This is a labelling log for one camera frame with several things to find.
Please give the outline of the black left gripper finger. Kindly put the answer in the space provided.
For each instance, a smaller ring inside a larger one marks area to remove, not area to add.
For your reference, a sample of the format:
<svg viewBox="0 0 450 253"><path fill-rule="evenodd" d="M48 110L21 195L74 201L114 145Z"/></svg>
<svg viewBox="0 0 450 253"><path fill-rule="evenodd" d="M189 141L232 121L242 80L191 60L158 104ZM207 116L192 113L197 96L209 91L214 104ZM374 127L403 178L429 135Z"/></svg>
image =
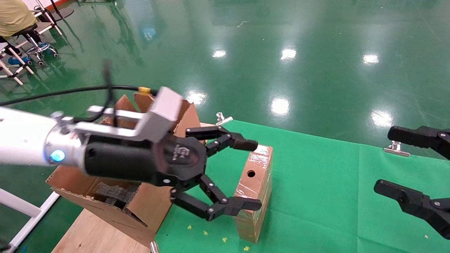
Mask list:
<svg viewBox="0 0 450 253"><path fill-rule="evenodd" d="M258 199L225 197L225 194L207 175L199 178L198 185L212 204L208 205L176 188L171 189L171 202L206 221L212 221L222 215L238 216L241 210L258 211L262 207L262 202Z"/></svg>
<svg viewBox="0 0 450 253"><path fill-rule="evenodd" d="M222 126L206 126L200 128L188 128L185 130L186 137L193 137L199 141L211 140L205 146L207 157L230 147L237 150L255 151L258 142L245 139L241 134L230 132Z"/></svg>

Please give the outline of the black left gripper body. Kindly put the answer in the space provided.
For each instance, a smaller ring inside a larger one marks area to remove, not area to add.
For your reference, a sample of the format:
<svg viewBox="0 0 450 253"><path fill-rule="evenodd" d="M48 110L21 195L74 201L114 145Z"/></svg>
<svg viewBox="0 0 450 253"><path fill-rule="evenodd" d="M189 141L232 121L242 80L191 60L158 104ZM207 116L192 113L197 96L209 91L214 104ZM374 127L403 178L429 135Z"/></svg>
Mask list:
<svg viewBox="0 0 450 253"><path fill-rule="evenodd" d="M205 173L206 147L194 137L166 135L159 142L93 137L84 154L91 176L188 190Z"/></svg>

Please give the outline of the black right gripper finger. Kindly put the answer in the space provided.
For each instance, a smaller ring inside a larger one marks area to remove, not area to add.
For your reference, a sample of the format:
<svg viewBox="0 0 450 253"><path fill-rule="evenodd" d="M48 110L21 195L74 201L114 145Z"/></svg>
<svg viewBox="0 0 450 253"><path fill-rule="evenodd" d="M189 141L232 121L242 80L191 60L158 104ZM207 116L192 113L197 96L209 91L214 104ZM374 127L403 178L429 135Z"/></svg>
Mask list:
<svg viewBox="0 0 450 253"><path fill-rule="evenodd" d="M420 148L430 148L450 160L450 130L420 126L417 129L392 126L387 134L391 141Z"/></svg>
<svg viewBox="0 0 450 253"><path fill-rule="evenodd" d="M386 180L377 180L374 192L397 201L404 213L428 223L446 240L450 239L450 199L431 199L421 191Z"/></svg>

